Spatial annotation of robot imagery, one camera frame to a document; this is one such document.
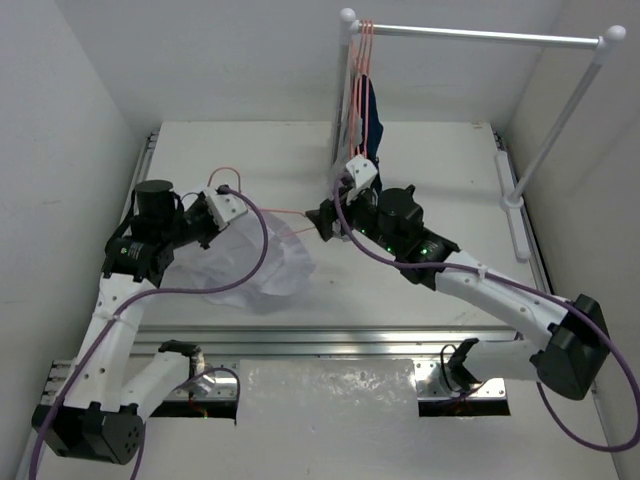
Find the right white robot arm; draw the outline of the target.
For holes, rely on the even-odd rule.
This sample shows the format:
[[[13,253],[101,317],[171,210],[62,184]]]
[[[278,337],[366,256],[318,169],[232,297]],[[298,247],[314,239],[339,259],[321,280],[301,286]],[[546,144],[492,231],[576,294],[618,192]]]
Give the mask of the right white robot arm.
[[[506,342],[464,340],[440,368],[446,390],[466,392],[502,377],[539,381],[564,398],[583,399],[610,352],[601,339],[608,330],[600,304],[584,294],[543,298],[493,270],[481,274],[479,261],[425,227],[414,190],[367,188],[347,202],[341,188],[339,205],[326,199],[305,215],[323,240],[358,231],[392,254],[410,283],[464,300],[521,334]]]

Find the white shirt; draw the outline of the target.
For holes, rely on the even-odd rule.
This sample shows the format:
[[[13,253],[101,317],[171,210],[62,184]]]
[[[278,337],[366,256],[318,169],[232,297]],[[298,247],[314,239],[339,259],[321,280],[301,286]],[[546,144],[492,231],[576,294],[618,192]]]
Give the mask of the white shirt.
[[[204,298],[217,305],[281,310],[309,287],[315,270],[312,257],[298,235],[278,215],[262,213],[269,235],[267,254],[260,269],[242,285]],[[165,287],[213,289],[233,283],[256,265],[263,245],[260,223],[252,212],[232,223],[207,250],[182,247],[163,279]]]

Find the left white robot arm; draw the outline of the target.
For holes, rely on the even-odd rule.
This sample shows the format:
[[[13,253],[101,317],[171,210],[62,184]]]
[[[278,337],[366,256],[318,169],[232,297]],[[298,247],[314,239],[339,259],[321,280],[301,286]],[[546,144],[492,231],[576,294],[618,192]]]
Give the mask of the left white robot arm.
[[[98,299],[80,350],[50,401],[33,412],[31,478],[43,448],[62,458],[117,465],[140,459],[145,425],[156,409],[177,389],[200,391],[208,369],[194,343],[163,342],[131,380],[127,363],[148,301],[190,292],[162,284],[175,251],[209,248],[246,212],[242,196],[227,186],[197,193],[190,206],[169,181],[133,188],[129,209],[105,245]]]

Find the pink wire hanger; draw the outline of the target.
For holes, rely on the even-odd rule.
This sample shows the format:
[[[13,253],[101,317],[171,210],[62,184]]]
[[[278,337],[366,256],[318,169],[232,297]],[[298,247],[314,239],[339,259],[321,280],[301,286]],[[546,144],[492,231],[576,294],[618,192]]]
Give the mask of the pink wire hanger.
[[[209,174],[208,180],[207,180],[207,186],[212,186],[213,185],[213,180],[214,180],[215,176],[220,172],[230,172],[232,175],[234,175],[235,179],[236,179],[235,183],[236,183],[237,191],[239,193],[242,193],[242,176],[241,176],[241,173],[236,168],[230,167],[230,166],[217,167],[213,171],[211,171],[211,173]],[[261,210],[262,213],[270,213],[270,214],[274,214],[274,215],[294,215],[294,216],[299,216],[301,218],[304,218],[305,221],[311,222],[305,216],[305,214],[300,210],[277,209],[277,208],[261,208],[260,210]],[[292,230],[292,233],[290,235],[298,235],[298,234],[303,234],[303,233],[311,232],[311,231],[315,231],[315,227],[314,226],[308,226],[308,227],[304,227],[302,229]]]

